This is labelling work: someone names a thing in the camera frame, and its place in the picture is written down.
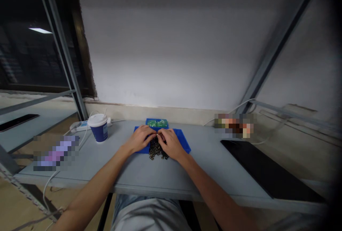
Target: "tiled floor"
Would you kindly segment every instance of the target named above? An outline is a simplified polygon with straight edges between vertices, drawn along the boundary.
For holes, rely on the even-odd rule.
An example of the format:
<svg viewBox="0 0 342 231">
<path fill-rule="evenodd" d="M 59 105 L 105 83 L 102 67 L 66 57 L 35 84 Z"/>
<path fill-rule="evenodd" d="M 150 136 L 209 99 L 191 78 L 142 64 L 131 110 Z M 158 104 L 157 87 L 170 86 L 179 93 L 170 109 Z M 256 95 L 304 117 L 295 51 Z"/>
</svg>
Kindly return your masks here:
<svg viewBox="0 0 342 231">
<path fill-rule="evenodd" d="M 31 142 L 22 149 L 20 149 L 20 153 L 32 153 L 35 150 L 45 150 L 47 146 L 51 146 L 54 144 L 53 141 L 56 140 L 55 137 L 57 135 L 64 134 L 69 129 L 68 127 L 70 126 L 70 124 L 75 121 L 77 121 L 77 118 L 69 118 L 68 120 L 64 121 L 60 125 L 54 127 L 49 132 L 41 136 L 40 141 Z M 29 163 L 29 160 L 18 160 L 18 164 L 20 165 L 28 165 Z M 56 192 L 51 192 L 50 187 L 48 187 L 46 196 L 47 198 L 52 200 L 52 203 L 57 208 L 60 206 L 66 208 L 68 204 L 75 198 L 78 192 L 79 190 L 75 189 L 61 189 Z M 114 212 L 115 199 L 116 195 L 114 195 L 112 198 L 109 213 L 107 216 L 107 221 L 104 228 L 105 231 L 110 230 L 112 215 Z M 7 183 L 2 179 L 0 179 L 0 202 L 0 229 L 4 231 L 12 230 L 20 225 L 23 225 L 28 221 L 36 220 L 44 216 L 40 212 L 40 210 L 35 205 L 33 205 L 32 202 L 25 198 L 23 194 L 21 194 L 11 184 Z M 101 206 L 100 210 L 97 212 L 97 214 L 94 216 L 92 221 L 89 223 L 88 227 L 86 228 L 87 231 L 97 230 L 103 207 L 104 203 Z M 194 202 L 194 208 L 202 231 L 218 230 L 215 224 L 215 219 L 212 216 L 206 204 L 202 202 Z M 244 209 L 246 213 L 257 222 L 257 225 L 260 227 L 260 229 L 265 229 L 271 223 L 274 223 L 277 220 L 289 214 L 288 212 L 281 211 L 252 208 Z M 23 230 L 45 231 L 46 228 L 50 225 L 50 223 L 51 220 L 47 219 L 38 224 L 26 227 Z"/>
</svg>

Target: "forearm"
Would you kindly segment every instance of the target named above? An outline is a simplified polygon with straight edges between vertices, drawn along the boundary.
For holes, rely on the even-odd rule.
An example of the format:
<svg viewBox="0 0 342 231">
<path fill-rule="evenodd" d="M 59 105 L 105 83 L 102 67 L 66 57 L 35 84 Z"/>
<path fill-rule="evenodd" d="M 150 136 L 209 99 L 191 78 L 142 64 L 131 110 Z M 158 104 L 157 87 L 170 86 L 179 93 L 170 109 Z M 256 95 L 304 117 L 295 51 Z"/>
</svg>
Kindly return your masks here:
<svg viewBox="0 0 342 231">
<path fill-rule="evenodd" d="M 121 147 L 70 203 L 53 231 L 84 230 L 107 197 L 129 155 Z"/>
<path fill-rule="evenodd" d="M 186 170 L 223 230 L 258 230 L 234 200 L 196 163 L 191 155 L 179 163 Z"/>
</svg>

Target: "cup lid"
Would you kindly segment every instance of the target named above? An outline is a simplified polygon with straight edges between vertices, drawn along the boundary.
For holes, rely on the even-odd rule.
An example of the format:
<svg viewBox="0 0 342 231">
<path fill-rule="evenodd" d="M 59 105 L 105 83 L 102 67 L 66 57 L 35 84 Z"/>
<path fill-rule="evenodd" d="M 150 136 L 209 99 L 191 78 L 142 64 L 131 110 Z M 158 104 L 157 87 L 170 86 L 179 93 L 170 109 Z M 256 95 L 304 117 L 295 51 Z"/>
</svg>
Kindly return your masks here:
<svg viewBox="0 0 342 231">
<path fill-rule="evenodd" d="M 93 128 L 102 126 L 105 123 L 107 123 L 107 117 L 101 113 L 94 114 L 88 119 L 88 125 Z"/>
</svg>

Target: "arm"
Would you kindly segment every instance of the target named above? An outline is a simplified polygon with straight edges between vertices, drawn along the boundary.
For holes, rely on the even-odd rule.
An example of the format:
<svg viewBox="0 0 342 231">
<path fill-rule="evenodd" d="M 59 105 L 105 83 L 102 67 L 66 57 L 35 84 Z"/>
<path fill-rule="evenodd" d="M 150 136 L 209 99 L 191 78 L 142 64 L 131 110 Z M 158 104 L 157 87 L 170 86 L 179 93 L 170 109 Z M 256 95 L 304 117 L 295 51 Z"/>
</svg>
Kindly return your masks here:
<svg viewBox="0 0 342 231">
<path fill-rule="evenodd" d="M 122 165 L 131 154 L 146 147 L 155 133 L 148 125 L 140 126 L 79 192 L 52 230 L 84 230 L 106 199 Z"/>
<path fill-rule="evenodd" d="M 258 230 L 242 208 L 184 151 L 173 129 L 159 130 L 158 141 L 163 150 L 188 173 L 223 230 Z"/>
</svg>

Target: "paper cup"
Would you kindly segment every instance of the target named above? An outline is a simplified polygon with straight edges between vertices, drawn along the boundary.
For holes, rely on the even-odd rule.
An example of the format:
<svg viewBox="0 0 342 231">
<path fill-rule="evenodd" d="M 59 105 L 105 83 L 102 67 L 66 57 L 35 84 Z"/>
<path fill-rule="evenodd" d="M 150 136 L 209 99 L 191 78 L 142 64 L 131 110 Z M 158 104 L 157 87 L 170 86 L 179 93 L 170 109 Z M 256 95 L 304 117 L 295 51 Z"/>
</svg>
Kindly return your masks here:
<svg viewBox="0 0 342 231">
<path fill-rule="evenodd" d="M 91 128 L 95 140 L 98 143 L 108 139 L 107 117 L 103 114 L 94 114 L 90 116 L 88 125 Z"/>
</svg>

